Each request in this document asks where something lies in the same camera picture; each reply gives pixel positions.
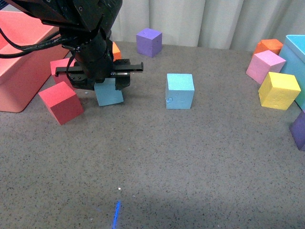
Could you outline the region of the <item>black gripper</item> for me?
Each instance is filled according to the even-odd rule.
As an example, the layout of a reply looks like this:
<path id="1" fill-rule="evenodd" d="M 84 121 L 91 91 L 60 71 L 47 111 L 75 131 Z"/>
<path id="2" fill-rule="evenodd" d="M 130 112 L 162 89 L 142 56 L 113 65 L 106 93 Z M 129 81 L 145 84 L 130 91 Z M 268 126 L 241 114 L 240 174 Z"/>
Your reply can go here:
<path id="1" fill-rule="evenodd" d="M 130 86 L 131 73 L 143 72 L 143 63 L 131 64 L 129 59 L 113 61 L 112 41 L 98 35 L 77 45 L 64 45 L 72 56 L 65 67 L 56 67 L 55 76 L 65 75 L 76 89 L 93 89 L 95 83 L 115 78 L 115 90 Z"/>

